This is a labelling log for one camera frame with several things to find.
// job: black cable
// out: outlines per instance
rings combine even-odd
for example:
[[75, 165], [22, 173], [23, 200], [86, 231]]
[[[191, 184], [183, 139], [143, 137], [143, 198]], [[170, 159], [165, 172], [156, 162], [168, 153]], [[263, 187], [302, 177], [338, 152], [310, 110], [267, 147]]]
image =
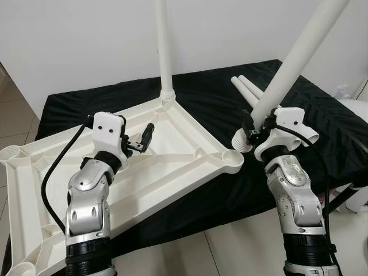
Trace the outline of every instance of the black cable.
[[[330, 234], [329, 234], [329, 173], [328, 173], [328, 167], [326, 165], [326, 162], [324, 161], [323, 156], [322, 156], [322, 154], [320, 153], [320, 151], [318, 150], [318, 148], [315, 145], [313, 145], [307, 138], [305, 138], [303, 135], [299, 134], [298, 132], [293, 131], [292, 129], [289, 129], [289, 128], [285, 128], [284, 126], [277, 125], [277, 124], [274, 124], [273, 128], [280, 129], [282, 131], [288, 132], [288, 133], [298, 137], [300, 140], [302, 140], [307, 145], [309, 145], [310, 148], [315, 151], [318, 158], [320, 159], [320, 161], [323, 165], [323, 170], [324, 170], [324, 174], [325, 174], [325, 185], [326, 185], [325, 195], [324, 195], [325, 207], [324, 207], [324, 213], [323, 213], [323, 215], [324, 215], [324, 226], [325, 226], [325, 229], [326, 229], [327, 242], [330, 246], [332, 246], [331, 237], [330, 237]], [[339, 262], [338, 262], [338, 260], [335, 256], [335, 253], [330, 250], [329, 254], [331, 256], [331, 259], [332, 259], [333, 263], [338, 267], [340, 276], [343, 276], [343, 274], [341, 272]]]
[[361, 95], [361, 93], [364, 91], [364, 88], [366, 88], [367, 83], [368, 83], [368, 79], [367, 79], [367, 81], [366, 81], [365, 85], [363, 86], [362, 91], [358, 94], [358, 96], [357, 96], [357, 98], [356, 98], [356, 99], [358, 99], [358, 98], [359, 98], [359, 96]]
[[47, 184], [48, 179], [50, 178], [50, 175], [52, 174], [52, 172], [56, 168], [56, 166], [59, 164], [59, 162], [64, 157], [64, 155], [67, 153], [67, 151], [74, 144], [74, 142], [78, 139], [78, 137], [82, 134], [82, 132], [85, 129], [85, 127], [86, 127], [85, 124], [81, 125], [80, 128], [79, 128], [79, 130], [77, 131], [77, 133], [74, 135], [74, 137], [69, 141], [69, 143], [61, 151], [61, 153], [59, 154], [59, 156], [55, 159], [55, 161], [52, 163], [51, 167], [48, 169], [48, 171], [47, 171], [47, 173], [46, 173], [46, 175], [45, 175], [45, 177], [44, 177], [44, 179], [42, 181], [42, 185], [41, 185], [41, 196], [42, 196], [42, 200], [44, 202], [44, 205], [46, 206], [47, 211], [50, 213], [50, 215], [55, 220], [55, 222], [57, 223], [57, 225], [63, 231], [63, 233], [65, 233], [65, 225], [63, 224], [63, 222], [61, 221], [61, 219], [57, 216], [57, 214], [54, 212], [54, 210], [52, 209], [50, 203], [47, 200], [46, 184]]

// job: black cloth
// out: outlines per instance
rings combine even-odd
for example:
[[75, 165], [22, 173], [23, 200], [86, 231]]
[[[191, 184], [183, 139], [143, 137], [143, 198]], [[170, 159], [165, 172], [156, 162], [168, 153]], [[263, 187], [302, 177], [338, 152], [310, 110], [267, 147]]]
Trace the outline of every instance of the black cloth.
[[[230, 81], [243, 74], [265, 90], [280, 67], [279, 60], [245, 64], [173, 76], [177, 102], [227, 148], [240, 128], [240, 110], [251, 107]], [[50, 95], [36, 139], [84, 122], [88, 114], [117, 112], [157, 98], [160, 79], [133, 80], [117, 85]], [[283, 107], [305, 110], [304, 124], [320, 134], [316, 146], [325, 158], [331, 188], [368, 176], [368, 124], [313, 83], [300, 76], [282, 101]], [[294, 151], [312, 180], [312, 189], [325, 189], [324, 174], [315, 153]], [[113, 254], [169, 242], [275, 207], [263, 165], [244, 155], [237, 174], [221, 174], [112, 240]]]

